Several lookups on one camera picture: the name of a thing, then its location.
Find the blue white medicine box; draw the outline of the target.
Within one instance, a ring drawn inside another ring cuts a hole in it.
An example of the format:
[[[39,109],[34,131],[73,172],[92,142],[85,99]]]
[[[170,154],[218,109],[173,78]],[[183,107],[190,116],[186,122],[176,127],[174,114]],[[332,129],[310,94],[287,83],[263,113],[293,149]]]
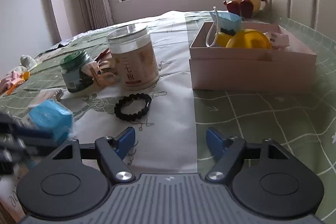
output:
[[[73,128],[73,113],[55,100],[46,100],[33,107],[21,120],[23,135],[31,138],[64,142]]]

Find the cotton swab pack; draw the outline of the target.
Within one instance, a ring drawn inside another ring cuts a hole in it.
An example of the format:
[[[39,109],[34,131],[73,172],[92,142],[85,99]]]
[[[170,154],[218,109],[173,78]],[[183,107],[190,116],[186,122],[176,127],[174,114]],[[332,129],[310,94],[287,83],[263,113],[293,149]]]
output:
[[[52,88],[41,90],[39,94],[30,102],[28,108],[33,108],[46,100],[58,101],[62,97],[64,90],[61,88]]]

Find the blue face mask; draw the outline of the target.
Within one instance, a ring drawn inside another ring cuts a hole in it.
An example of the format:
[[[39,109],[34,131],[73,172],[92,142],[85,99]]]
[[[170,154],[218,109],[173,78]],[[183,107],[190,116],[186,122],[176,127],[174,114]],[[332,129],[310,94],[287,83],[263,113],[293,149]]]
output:
[[[214,6],[210,15],[213,23],[206,35],[205,44],[207,48],[213,47],[216,44],[221,30],[226,30],[228,35],[234,36],[238,31],[243,29],[242,18],[236,14],[228,11],[218,11],[217,7]]]

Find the orange small clip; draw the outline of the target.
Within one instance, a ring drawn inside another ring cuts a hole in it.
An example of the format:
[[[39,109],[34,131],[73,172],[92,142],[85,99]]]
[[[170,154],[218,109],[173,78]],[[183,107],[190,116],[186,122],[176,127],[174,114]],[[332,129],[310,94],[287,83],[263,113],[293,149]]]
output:
[[[15,80],[14,83],[9,88],[9,90],[7,91],[7,95],[9,96],[19,85],[23,84],[29,78],[30,78],[29,71],[26,71],[25,73],[21,74],[20,77],[17,80]]]

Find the green lid glass jar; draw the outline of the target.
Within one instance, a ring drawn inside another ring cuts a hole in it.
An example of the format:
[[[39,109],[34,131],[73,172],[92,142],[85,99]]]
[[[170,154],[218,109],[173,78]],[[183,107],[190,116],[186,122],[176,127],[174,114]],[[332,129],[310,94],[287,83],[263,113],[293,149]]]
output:
[[[63,80],[70,93],[80,92],[93,84],[93,77],[82,71],[82,67],[91,61],[86,50],[72,52],[60,61]]]

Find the white small figurine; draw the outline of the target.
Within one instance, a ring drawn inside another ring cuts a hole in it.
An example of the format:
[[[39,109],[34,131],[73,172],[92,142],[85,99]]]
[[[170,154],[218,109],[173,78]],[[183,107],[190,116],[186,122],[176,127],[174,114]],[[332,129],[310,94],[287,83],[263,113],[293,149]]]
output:
[[[29,55],[22,55],[20,58],[21,66],[31,71],[37,66],[37,62]]]

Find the clear jar with powder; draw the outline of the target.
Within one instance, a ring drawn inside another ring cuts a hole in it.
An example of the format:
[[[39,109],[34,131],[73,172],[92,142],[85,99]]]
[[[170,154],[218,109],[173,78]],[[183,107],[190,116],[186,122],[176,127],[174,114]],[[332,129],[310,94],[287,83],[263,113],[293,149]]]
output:
[[[124,88],[141,90],[158,80],[157,60],[147,25],[134,23],[115,28],[106,39]]]

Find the pink cardboard box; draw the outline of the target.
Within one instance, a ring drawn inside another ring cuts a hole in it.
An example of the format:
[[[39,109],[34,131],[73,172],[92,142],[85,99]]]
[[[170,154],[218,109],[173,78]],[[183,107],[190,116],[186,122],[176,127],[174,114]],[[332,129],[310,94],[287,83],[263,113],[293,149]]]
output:
[[[244,22],[245,28],[289,37],[284,50],[206,47],[212,23],[204,22],[190,46],[193,89],[307,93],[315,79],[317,56],[277,24]]]

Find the white cloth in box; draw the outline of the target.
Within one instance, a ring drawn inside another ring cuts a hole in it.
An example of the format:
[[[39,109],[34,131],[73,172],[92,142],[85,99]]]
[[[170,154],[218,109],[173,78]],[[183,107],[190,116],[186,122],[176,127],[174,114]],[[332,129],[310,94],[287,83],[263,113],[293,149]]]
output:
[[[276,32],[266,32],[265,36],[269,39],[273,49],[285,49],[289,46],[289,36]]]

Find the cream round plush doll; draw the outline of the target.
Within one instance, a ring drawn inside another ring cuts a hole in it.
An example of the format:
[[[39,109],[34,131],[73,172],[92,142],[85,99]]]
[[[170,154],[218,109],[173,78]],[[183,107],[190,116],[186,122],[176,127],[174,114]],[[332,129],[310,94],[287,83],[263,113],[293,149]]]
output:
[[[225,0],[223,2],[230,13],[242,18],[252,18],[268,5],[267,0]]]

